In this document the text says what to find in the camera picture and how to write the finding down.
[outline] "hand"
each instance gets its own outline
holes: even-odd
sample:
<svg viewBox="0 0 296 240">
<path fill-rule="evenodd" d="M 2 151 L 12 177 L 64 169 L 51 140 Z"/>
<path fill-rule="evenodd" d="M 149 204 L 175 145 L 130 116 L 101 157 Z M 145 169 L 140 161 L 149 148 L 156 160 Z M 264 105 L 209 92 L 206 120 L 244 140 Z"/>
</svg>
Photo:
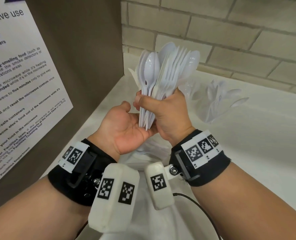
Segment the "hand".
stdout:
<svg viewBox="0 0 296 240">
<path fill-rule="evenodd" d="M 185 96 L 178 88 L 173 95 L 164 100 L 144 96 L 139 91 L 133 105 L 137 110 L 142 107 L 156 115 L 156 126 L 160 136 L 172 146 L 177 145 L 195 130 L 188 116 Z"/>
<path fill-rule="evenodd" d="M 137 149 L 158 132 L 155 126 L 147 131 L 139 127 L 139 114 L 128 113 L 130 108 L 130 104 L 123 101 L 121 105 L 110 109 L 99 129 L 87 138 L 116 161 L 120 155 Z"/>
</svg>

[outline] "wrist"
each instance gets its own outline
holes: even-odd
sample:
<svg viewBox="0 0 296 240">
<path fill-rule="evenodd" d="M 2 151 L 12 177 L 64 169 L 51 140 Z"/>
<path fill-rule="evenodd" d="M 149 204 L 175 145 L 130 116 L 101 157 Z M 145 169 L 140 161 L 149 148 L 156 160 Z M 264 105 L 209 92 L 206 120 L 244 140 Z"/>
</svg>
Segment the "wrist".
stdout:
<svg viewBox="0 0 296 240">
<path fill-rule="evenodd" d="M 113 141 L 109 140 L 98 131 L 90 135 L 87 140 L 99 147 L 105 153 L 107 153 L 116 162 L 119 161 L 120 153 L 115 149 Z"/>
<path fill-rule="evenodd" d="M 171 146 L 174 147 L 175 145 L 177 145 L 179 142 L 185 139 L 188 135 L 193 133 L 194 130 L 195 128 L 192 125 L 190 125 L 190 126 L 187 126 L 186 129 L 178 132 L 175 136 L 169 139 Z"/>
</svg>

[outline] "brown panel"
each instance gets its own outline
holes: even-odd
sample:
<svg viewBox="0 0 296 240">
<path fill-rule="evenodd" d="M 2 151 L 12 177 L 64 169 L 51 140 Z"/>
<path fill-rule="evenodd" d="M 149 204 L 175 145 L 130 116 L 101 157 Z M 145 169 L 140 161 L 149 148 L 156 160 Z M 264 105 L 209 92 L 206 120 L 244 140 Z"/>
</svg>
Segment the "brown panel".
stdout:
<svg viewBox="0 0 296 240">
<path fill-rule="evenodd" d="M 120 0 L 26 2 L 74 108 L 0 180 L 0 206 L 39 179 L 123 75 Z"/>
</svg>

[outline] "tile wall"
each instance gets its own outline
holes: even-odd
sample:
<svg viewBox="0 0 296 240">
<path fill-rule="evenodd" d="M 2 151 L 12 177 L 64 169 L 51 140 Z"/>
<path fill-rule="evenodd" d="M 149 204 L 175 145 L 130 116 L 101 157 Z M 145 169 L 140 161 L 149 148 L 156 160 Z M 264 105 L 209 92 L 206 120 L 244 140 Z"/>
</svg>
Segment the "tile wall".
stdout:
<svg viewBox="0 0 296 240">
<path fill-rule="evenodd" d="M 296 0 L 121 0 L 124 52 L 170 41 L 198 70 L 296 93 Z"/>
</svg>

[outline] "forearm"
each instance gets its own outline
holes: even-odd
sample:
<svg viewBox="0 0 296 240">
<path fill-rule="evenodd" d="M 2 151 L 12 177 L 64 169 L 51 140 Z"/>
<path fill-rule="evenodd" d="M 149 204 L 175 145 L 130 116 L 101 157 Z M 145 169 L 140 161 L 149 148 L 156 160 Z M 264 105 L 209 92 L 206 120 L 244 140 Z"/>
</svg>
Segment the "forearm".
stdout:
<svg viewBox="0 0 296 240">
<path fill-rule="evenodd" d="M 191 189 L 225 240 L 296 239 L 296 211 L 233 163 Z"/>
<path fill-rule="evenodd" d="M 74 239 L 89 211 L 44 177 L 0 207 L 0 240 Z"/>
</svg>

